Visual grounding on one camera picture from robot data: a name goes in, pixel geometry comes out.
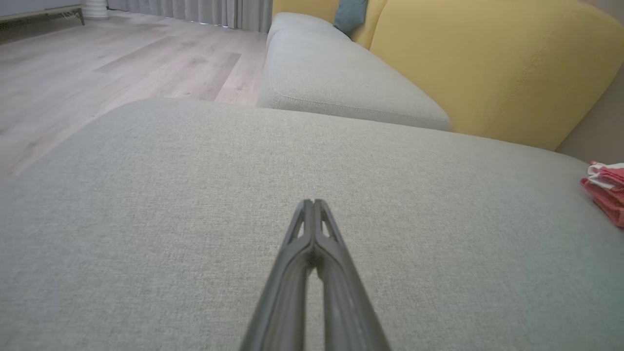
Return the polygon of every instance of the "yellow cushion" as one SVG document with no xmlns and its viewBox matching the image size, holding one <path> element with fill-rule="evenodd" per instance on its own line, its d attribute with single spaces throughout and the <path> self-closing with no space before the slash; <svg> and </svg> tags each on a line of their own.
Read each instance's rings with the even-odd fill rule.
<svg viewBox="0 0 624 351">
<path fill-rule="evenodd" d="M 624 29 L 576 1 L 390 0 L 370 49 L 456 132 L 554 150 L 624 61 Z"/>
<path fill-rule="evenodd" d="M 273 16 L 280 12 L 308 14 L 334 23 L 340 0 L 273 0 Z"/>
<path fill-rule="evenodd" d="M 351 39 L 365 47 L 371 48 L 373 42 L 373 34 L 375 34 L 375 28 L 377 27 L 377 21 L 381 15 L 381 11 L 384 9 L 388 0 L 368 0 L 366 6 L 366 18 L 364 24 L 357 28 L 351 35 Z"/>
</svg>

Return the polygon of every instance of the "cloth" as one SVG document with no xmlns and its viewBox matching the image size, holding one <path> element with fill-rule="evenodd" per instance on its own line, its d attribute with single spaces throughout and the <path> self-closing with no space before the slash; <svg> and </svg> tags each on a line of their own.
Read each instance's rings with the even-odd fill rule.
<svg viewBox="0 0 624 351">
<path fill-rule="evenodd" d="M 624 163 L 605 165 L 593 161 L 587 174 L 581 185 L 615 225 L 624 227 Z"/>
</svg>

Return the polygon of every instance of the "laminate floor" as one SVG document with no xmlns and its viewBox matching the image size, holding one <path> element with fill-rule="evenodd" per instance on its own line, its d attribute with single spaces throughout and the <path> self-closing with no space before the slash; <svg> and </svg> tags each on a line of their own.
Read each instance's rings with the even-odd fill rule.
<svg viewBox="0 0 624 351">
<path fill-rule="evenodd" d="M 266 34 L 128 12 L 110 16 L 0 45 L 0 183 L 128 102 L 174 97 L 255 105 Z"/>
</svg>

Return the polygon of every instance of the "gray curtain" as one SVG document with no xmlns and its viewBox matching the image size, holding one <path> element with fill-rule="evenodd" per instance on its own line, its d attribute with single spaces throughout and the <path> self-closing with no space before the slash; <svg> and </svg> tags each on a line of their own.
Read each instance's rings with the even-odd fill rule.
<svg viewBox="0 0 624 351">
<path fill-rule="evenodd" d="M 109 8 L 266 33 L 273 0 L 109 0 Z"/>
</svg>

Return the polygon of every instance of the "sofa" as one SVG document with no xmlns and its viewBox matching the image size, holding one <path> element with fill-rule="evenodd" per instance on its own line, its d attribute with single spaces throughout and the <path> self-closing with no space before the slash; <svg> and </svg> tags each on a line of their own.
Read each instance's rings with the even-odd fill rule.
<svg viewBox="0 0 624 351">
<path fill-rule="evenodd" d="M 3 350 L 237 350 L 322 198 L 393 350 L 617 350 L 624 232 L 587 164 L 495 139 L 152 99 L 0 185 Z M 309 279 L 306 349 L 323 348 Z"/>
<path fill-rule="evenodd" d="M 624 61 L 624 28 L 577 0 L 275 0 L 258 105 L 555 150 Z"/>
</svg>

